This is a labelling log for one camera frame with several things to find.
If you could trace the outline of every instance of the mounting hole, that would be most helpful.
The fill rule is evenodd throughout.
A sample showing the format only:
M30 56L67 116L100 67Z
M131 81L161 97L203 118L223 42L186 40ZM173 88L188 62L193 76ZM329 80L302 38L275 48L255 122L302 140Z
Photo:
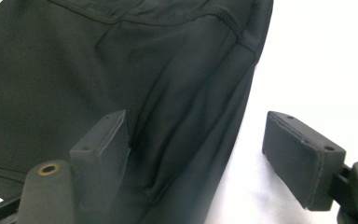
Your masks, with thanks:
M327 151L334 151L334 148L329 146L325 146L324 149L326 149Z
M60 170L60 165L56 163L46 164L39 168L37 173L39 175L52 175Z

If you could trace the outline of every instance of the white background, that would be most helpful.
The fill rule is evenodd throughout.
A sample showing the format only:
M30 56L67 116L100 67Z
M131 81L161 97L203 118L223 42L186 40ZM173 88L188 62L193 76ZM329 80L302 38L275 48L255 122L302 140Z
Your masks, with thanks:
M276 0L241 131L207 224L337 223L301 208L261 153L269 110L292 115L358 161L358 0Z

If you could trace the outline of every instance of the black fabric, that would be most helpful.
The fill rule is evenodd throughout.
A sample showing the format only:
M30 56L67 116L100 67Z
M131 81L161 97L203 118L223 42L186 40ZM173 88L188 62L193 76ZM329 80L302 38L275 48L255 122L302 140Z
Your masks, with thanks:
M94 123L125 109L132 151L112 222L202 223L271 9L271 0L3 1L0 168L68 160Z

